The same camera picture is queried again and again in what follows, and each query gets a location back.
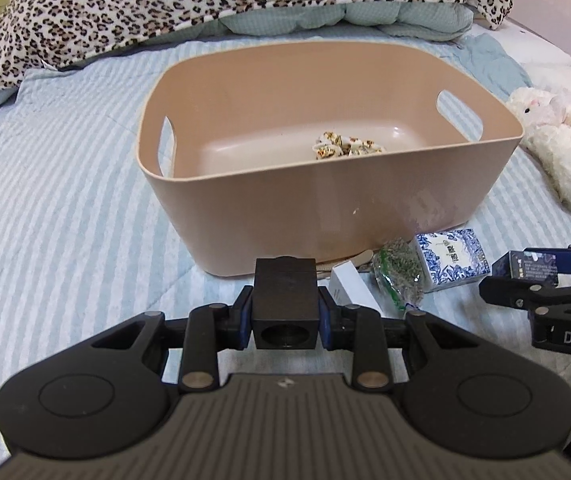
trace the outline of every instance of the blue and white box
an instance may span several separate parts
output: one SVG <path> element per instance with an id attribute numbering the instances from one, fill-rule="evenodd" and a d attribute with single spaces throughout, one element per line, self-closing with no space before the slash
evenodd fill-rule
<path id="1" fill-rule="evenodd" d="M 472 229 L 417 235 L 415 243 L 426 292 L 476 282 L 490 273 L 488 260 Z"/>

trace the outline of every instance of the circular hole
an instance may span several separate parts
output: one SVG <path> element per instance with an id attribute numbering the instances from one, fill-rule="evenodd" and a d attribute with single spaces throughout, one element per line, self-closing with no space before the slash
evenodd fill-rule
<path id="1" fill-rule="evenodd" d="M 291 348 L 305 343 L 310 333 L 297 325 L 272 325 L 261 332 L 261 338 L 268 344 L 278 348 Z"/>

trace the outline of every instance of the beige plastic bin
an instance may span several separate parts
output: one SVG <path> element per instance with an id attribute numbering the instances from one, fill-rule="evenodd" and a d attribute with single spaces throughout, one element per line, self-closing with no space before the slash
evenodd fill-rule
<path id="1" fill-rule="evenodd" d="M 468 142 L 437 110 L 448 90 L 483 121 Z M 171 174 L 158 160 L 168 118 Z M 388 153 L 316 161 L 331 130 Z M 196 263 L 254 271 L 260 257 L 318 262 L 466 222 L 523 128 L 475 80 L 393 44 L 255 46 L 179 62 L 147 102 L 138 160 Z"/>

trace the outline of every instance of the bed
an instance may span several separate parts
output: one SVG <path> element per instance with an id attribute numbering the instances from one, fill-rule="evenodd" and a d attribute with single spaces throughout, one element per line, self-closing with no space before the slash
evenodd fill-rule
<path id="1" fill-rule="evenodd" d="M 135 314 L 162 310 L 168 318 L 186 317 L 201 304 L 231 303 L 252 282 L 215 278 L 195 266 L 136 164 L 142 105 L 163 71 L 224 48 L 347 39 L 423 48 L 503 100 L 531 82 L 519 63 L 571 66 L 570 56 L 511 22 L 496 31 L 475 23 L 462 38 L 444 43 L 339 23 L 278 38 L 148 46 L 82 70 L 29 70 L 16 97 L 0 107 L 0 386 L 18 370 Z M 457 102 L 442 107 L 470 139 L 479 135 L 478 118 L 467 108 Z M 170 156 L 167 142 L 161 160 Z M 491 261 L 510 249 L 571 243 L 571 213 L 523 150 L 468 225 Z M 562 284 L 571 284 L 571 277 Z M 423 308 L 548 367 L 571 386 L 571 356 L 531 348 L 526 313 L 485 304 L 475 285 L 427 295 Z M 166 380 L 176 376 L 178 361 L 173 352 Z M 344 354 L 319 348 L 220 354 L 222 380 L 235 371 L 347 372 L 348 365 Z M 0 438 L 0 461 L 6 456 Z"/>

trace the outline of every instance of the stuffed animal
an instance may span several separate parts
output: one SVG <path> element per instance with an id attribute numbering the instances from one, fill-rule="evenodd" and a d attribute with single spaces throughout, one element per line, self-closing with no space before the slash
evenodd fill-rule
<path id="1" fill-rule="evenodd" d="M 521 145 L 539 159 L 571 209 L 571 93 L 518 88 L 506 105 L 523 124 Z"/>

